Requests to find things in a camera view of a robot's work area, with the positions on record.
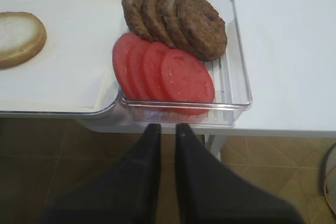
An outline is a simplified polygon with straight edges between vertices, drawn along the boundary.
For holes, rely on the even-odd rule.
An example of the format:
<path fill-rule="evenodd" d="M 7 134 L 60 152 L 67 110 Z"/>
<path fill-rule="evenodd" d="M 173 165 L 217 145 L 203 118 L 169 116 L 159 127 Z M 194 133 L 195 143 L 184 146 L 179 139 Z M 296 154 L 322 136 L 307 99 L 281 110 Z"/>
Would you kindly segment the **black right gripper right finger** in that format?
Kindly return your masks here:
<path fill-rule="evenodd" d="M 176 126 L 175 182 L 181 223 L 303 223 L 290 203 L 236 175 Z"/>

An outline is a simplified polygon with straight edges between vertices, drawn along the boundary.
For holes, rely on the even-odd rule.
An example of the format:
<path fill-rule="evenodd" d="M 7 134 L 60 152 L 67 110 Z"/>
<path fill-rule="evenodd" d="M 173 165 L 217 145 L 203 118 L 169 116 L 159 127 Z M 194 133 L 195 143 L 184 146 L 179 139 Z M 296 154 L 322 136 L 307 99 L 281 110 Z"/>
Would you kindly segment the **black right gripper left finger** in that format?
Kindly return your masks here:
<path fill-rule="evenodd" d="M 161 126 L 149 124 L 112 167 L 53 200 L 39 223 L 154 223 L 161 174 Z"/>

